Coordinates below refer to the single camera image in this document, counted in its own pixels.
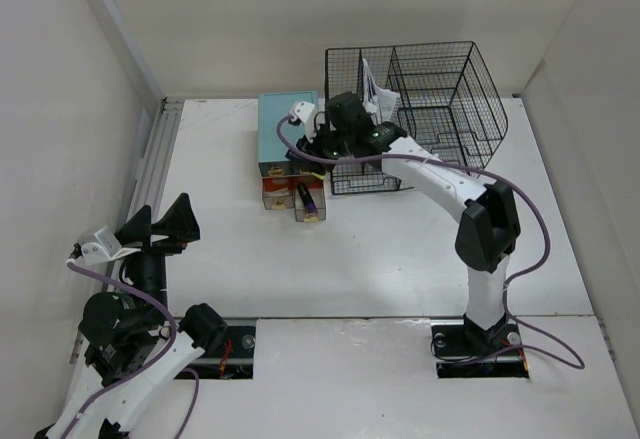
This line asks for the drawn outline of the purple cap black highlighter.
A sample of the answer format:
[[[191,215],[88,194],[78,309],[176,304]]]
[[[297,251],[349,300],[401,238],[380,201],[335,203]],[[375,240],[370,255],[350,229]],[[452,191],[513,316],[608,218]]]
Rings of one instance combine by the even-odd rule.
[[[310,193],[310,190],[308,189],[308,186],[305,183],[300,182],[297,184],[297,191],[299,193],[307,216],[317,216],[318,209]]]

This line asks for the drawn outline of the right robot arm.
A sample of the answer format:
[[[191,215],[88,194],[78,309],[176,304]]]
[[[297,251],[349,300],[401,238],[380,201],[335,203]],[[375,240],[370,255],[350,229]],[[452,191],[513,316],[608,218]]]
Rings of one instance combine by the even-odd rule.
[[[468,272],[463,340],[470,356],[491,353],[508,322],[503,287],[521,232],[513,189],[501,179],[486,184],[470,168],[438,159],[393,122],[375,122],[351,92],[332,98],[326,110],[296,102],[279,123],[304,130],[287,145],[291,159],[326,170],[368,164],[450,215],[458,225],[454,248]]]

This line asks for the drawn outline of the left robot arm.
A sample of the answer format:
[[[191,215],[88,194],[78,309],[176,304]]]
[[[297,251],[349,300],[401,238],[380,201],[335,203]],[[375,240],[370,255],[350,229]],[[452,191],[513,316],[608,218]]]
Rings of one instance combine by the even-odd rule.
[[[158,221],[145,205],[117,231],[103,227],[74,244],[67,267],[111,288],[87,300],[80,376],[60,417],[36,437],[127,438],[164,386],[221,349],[227,323],[208,304],[181,319],[168,310],[166,259],[200,237],[182,193]]]

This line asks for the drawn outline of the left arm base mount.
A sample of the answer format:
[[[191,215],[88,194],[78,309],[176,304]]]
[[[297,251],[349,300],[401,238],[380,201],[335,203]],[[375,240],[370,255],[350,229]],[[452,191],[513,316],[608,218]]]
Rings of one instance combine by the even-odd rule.
[[[201,380],[249,380],[253,378],[257,320],[229,319],[223,343],[192,361]]]

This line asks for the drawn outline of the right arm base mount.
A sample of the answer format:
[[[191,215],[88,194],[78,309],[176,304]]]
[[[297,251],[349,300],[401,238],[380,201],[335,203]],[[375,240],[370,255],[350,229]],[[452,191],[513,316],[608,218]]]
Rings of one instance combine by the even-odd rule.
[[[462,320],[435,322],[431,334],[430,350],[439,379],[529,378],[520,331],[514,323],[507,323],[488,344],[474,344]]]

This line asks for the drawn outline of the white paper sheets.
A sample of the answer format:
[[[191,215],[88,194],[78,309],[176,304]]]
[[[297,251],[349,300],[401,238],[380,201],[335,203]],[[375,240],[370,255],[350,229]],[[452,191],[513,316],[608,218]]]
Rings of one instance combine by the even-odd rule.
[[[400,94],[377,85],[368,61],[362,59],[363,66],[363,106],[374,124],[389,122],[396,111]]]

